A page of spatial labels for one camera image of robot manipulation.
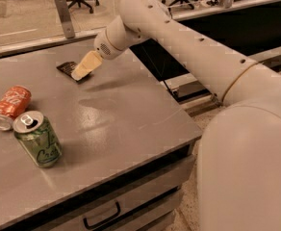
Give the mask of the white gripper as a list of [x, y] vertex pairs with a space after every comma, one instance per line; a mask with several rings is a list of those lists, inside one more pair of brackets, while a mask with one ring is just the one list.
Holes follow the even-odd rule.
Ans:
[[123, 53], [122, 50], [116, 49], [107, 38], [105, 30], [101, 31], [94, 39], [93, 47], [95, 51], [89, 53], [77, 64], [71, 73], [71, 77], [79, 81], [87, 74], [91, 73], [102, 64], [102, 58], [112, 60]]

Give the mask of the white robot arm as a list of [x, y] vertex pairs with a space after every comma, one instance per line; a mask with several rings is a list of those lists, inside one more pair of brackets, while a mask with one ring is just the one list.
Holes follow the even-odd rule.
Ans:
[[225, 107], [199, 144], [200, 231], [281, 231], [281, 75], [173, 20], [157, 0], [121, 0], [73, 79], [146, 39]]

